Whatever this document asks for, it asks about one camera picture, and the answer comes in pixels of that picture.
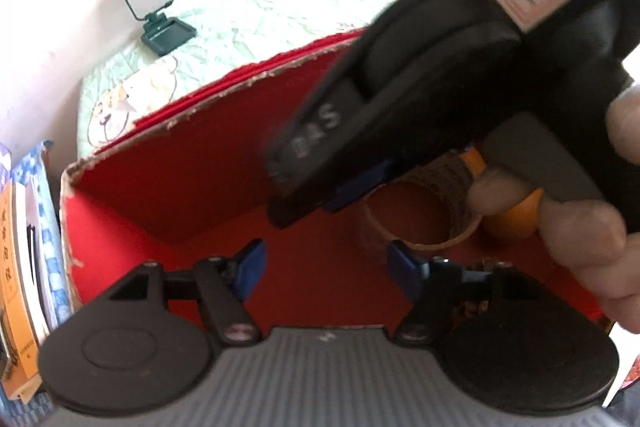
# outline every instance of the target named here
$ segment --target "human hand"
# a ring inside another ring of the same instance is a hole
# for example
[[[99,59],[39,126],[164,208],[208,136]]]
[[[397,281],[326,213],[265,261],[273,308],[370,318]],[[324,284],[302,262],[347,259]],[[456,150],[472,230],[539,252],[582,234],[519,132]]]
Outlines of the human hand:
[[[609,140],[626,160],[640,164],[640,86],[631,87],[607,111]],[[535,187],[489,166],[469,191],[469,204],[492,216],[526,198]],[[600,301],[605,314],[640,333],[640,233],[626,233],[619,211],[603,201],[540,201],[540,235],[556,263]]]

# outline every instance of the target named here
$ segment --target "cartoon dog face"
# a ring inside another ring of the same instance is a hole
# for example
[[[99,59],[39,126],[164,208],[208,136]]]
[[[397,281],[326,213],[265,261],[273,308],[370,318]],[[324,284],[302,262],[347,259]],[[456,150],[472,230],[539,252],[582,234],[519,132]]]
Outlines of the cartoon dog face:
[[[175,57],[166,55],[104,92],[89,121],[88,139],[101,147],[133,128],[134,122],[171,100],[177,81]]]

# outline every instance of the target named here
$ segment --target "red box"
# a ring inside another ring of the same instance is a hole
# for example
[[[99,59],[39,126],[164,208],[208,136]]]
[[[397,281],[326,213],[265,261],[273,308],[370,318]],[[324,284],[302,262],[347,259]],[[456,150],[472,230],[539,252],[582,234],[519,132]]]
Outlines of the red box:
[[[231,255],[261,237],[263,280],[246,306],[273,325],[371,325],[393,329],[407,302],[382,267],[353,242],[354,208],[321,210],[287,230],[270,225],[275,189],[265,145],[359,32],[333,36],[233,71],[138,122],[132,133],[63,175],[61,204],[68,275],[81,301],[134,266],[167,270]],[[592,318],[593,297],[548,257],[542,242],[499,245],[477,232],[450,256],[514,262]],[[194,308],[174,309],[197,320]]]

